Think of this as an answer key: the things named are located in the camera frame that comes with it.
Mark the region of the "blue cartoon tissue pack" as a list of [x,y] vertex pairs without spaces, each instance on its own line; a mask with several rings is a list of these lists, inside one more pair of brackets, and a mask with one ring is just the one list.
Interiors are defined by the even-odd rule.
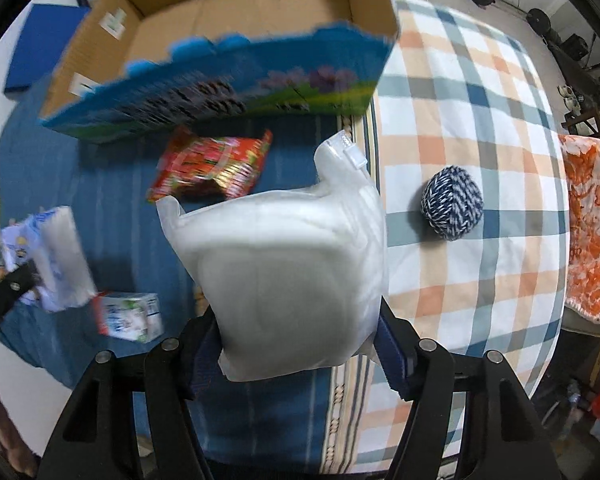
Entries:
[[36,285],[22,297],[27,306],[55,313],[83,307],[96,296],[70,207],[30,214],[5,226],[0,243],[7,271],[23,263],[35,265]]

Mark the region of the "red white tissue pack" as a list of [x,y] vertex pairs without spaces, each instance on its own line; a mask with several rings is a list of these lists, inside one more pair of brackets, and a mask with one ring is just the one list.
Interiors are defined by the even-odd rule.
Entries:
[[106,292],[92,306],[101,335],[148,344],[163,334],[159,298],[153,292]]

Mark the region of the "blue white yarn ball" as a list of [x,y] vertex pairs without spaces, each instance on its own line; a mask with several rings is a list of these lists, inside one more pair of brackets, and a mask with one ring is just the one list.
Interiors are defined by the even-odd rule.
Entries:
[[483,217],[482,193],[465,169],[447,166],[422,189],[420,212],[442,240],[459,240]]

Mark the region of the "white soft pillow pack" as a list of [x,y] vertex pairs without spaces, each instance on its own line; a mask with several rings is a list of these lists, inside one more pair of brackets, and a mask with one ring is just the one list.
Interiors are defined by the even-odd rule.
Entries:
[[315,150],[318,181],[185,211],[158,200],[163,233],[219,325],[220,367],[254,382],[373,354],[388,290],[384,207],[345,131]]

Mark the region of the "red floral snack bag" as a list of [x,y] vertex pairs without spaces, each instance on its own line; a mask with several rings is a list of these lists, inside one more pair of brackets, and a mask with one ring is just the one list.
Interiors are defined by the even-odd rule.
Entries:
[[178,126],[158,161],[158,174],[147,200],[166,196],[246,196],[260,178],[273,133],[246,136],[197,136]]

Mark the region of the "orange white floral cloth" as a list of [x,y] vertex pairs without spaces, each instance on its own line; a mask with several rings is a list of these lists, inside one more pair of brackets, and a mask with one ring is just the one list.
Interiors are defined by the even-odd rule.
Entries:
[[600,328],[600,139],[565,134],[559,141],[569,200],[566,306]]

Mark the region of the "blue striped bed cover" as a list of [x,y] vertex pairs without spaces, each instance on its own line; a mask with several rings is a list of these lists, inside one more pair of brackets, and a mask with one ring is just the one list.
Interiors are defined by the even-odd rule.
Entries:
[[[91,144],[48,130],[38,112],[49,84],[41,79],[22,96],[1,134],[0,223],[70,207],[97,288],[153,292],[166,336],[181,333],[197,312],[195,285],[146,198],[168,135]],[[20,304],[6,315],[0,341],[68,388],[100,350],[146,351],[144,344],[99,333],[91,307],[48,313]],[[189,413],[209,460],[350,474],[373,374],[370,361],[356,358],[333,370],[262,382],[219,376]]]

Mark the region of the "plaid checkered blanket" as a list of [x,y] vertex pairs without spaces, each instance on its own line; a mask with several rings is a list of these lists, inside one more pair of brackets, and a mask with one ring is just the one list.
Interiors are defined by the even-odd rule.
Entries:
[[401,35],[351,127],[387,225],[388,303],[449,351],[539,385],[564,312],[567,183],[527,50],[460,11],[396,0]]

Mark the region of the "blue foam mat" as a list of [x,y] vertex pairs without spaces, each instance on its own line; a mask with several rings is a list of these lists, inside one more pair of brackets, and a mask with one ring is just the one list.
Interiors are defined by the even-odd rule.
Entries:
[[35,3],[24,21],[12,54],[3,93],[9,96],[27,91],[32,84],[51,73],[90,11],[88,6]]

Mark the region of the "large open cardboard box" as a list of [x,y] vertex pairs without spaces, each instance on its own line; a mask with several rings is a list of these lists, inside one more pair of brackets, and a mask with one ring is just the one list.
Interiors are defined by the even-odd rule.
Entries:
[[399,35],[393,0],[96,0],[40,118],[107,143],[211,118],[359,115]]

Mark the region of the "floor barbell with plates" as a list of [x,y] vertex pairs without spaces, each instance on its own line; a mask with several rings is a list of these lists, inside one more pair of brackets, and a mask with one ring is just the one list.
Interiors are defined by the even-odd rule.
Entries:
[[524,10],[518,3],[513,3],[508,0],[471,0],[476,6],[480,8],[487,8],[488,6],[504,6],[505,9],[515,11],[519,16],[523,16],[532,30],[540,36],[547,44],[557,44],[558,46],[562,43],[558,32],[553,28],[550,17],[539,8],[531,8],[530,10]]

